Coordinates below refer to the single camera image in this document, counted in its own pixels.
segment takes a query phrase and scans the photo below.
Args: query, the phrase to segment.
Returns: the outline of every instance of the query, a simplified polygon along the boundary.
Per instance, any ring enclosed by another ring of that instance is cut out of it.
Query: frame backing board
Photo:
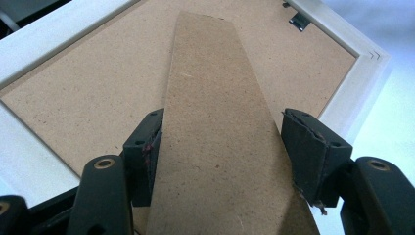
[[[271,114],[318,116],[354,58],[317,27],[299,33],[278,1],[137,4],[0,92],[1,99],[78,174],[119,154],[145,114],[164,106],[181,10],[234,23]]]

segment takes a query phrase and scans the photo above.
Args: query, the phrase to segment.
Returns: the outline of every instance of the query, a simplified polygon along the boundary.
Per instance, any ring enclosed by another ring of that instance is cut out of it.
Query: cardboard strip
[[[148,234],[297,228],[317,233],[234,26],[182,12]]]

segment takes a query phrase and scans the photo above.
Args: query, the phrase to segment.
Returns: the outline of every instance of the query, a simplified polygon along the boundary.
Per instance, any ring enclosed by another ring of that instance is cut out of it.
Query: hardboard
[[[296,216],[285,220],[287,210]],[[237,31],[183,12],[147,232],[282,231],[318,233],[293,190],[289,158]]]
[[[148,0],[1,90],[0,97],[80,175],[93,158],[119,154],[140,120],[164,107],[182,10],[234,24],[277,126],[287,107],[318,116],[354,62],[314,25],[304,32],[291,26],[296,11],[282,1]]]

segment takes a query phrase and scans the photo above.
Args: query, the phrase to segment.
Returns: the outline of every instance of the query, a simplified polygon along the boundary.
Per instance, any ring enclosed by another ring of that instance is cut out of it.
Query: white surface
[[[79,184],[77,176],[0,102],[0,195],[32,207]]]
[[[392,56],[392,72],[353,143],[352,158],[372,156],[397,165],[415,185],[415,2],[325,2]],[[322,216],[313,209],[322,235],[344,234],[339,202]]]

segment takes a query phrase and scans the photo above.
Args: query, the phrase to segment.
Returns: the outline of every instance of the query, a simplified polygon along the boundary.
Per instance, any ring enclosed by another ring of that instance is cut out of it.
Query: white frame
[[[1,40],[0,89],[136,2],[137,0],[111,0],[99,3],[73,0],[36,23],[28,25],[24,30],[18,30]],[[388,75],[390,56],[320,0],[287,0],[287,2],[356,58],[319,116],[323,123],[352,144]],[[62,170],[70,172],[69,181],[64,181],[62,177],[59,179],[63,180],[61,182],[63,185],[77,182],[77,176],[57,158],[56,154],[0,102],[0,121],[3,120],[9,120],[9,124],[0,125],[0,132],[13,133],[17,137],[9,138],[5,140],[8,144],[1,145],[2,167],[15,171],[12,174],[23,186],[33,188],[33,180],[36,182],[50,180],[50,177],[46,176],[46,178],[44,175],[22,174],[16,163],[28,163],[28,160],[35,163],[42,161],[45,165],[51,165],[42,169],[50,170],[51,175],[57,175],[55,173]],[[27,142],[30,143],[31,148],[25,149],[21,156],[16,156],[15,150],[24,150]],[[15,163],[3,161],[6,159],[14,159]],[[56,187],[49,185],[41,190],[55,192]],[[25,192],[26,195],[36,195],[36,193],[38,192]]]
[[[389,75],[390,55],[320,0],[286,0],[356,58],[318,117],[350,144]]]

